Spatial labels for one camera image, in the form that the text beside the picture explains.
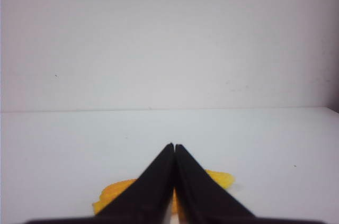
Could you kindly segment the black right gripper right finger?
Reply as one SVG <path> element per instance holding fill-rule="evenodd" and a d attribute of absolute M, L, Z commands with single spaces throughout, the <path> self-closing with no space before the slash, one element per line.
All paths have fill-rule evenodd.
<path fill-rule="evenodd" d="M 175 146 L 176 193 L 188 219 L 255 219 L 256 216 L 218 185 L 187 149 Z"/>

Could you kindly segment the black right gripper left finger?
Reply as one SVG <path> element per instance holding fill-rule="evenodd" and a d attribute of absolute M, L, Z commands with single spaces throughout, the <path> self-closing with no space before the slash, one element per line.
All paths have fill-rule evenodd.
<path fill-rule="evenodd" d="M 164 218 L 174 189 L 175 154 L 172 143 L 157 155 L 98 218 Z"/>

